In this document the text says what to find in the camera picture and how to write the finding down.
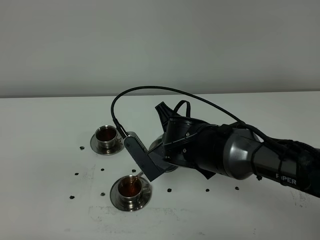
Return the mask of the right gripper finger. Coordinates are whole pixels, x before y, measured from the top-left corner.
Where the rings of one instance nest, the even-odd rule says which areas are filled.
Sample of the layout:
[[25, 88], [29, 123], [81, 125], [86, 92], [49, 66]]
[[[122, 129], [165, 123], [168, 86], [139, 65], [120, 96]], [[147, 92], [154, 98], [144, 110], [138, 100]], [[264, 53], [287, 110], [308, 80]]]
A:
[[170, 107], [168, 107], [164, 102], [159, 103], [155, 107], [155, 110], [158, 113], [163, 132], [165, 133], [167, 131], [169, 119], [173, 115], [174, 111]]

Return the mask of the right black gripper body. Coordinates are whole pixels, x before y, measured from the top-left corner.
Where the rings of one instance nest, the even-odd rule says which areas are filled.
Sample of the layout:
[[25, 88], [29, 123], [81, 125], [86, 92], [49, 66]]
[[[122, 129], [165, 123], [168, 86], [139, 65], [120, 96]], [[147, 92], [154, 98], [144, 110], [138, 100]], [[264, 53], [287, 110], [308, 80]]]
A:
[[195, 169], [207, 179], [215, 174], [226, 176], [223, 151], [227, 138], [226, 124], [172, 116], [162, 135], [164, 160], [177, 167]]

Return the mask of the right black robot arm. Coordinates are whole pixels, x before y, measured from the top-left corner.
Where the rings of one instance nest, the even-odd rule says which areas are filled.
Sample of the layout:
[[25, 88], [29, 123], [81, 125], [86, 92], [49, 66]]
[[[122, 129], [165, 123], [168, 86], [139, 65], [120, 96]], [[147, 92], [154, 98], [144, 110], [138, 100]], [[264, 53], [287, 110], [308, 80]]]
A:
[[312, 196], [320, 195], [320, 151], [288, 139], [263, 136], [243, 123], [210, 124], [181, 116], [165, 103], [156, 106], [163, 129], [162, 162], [244, 180], [255, 175]]

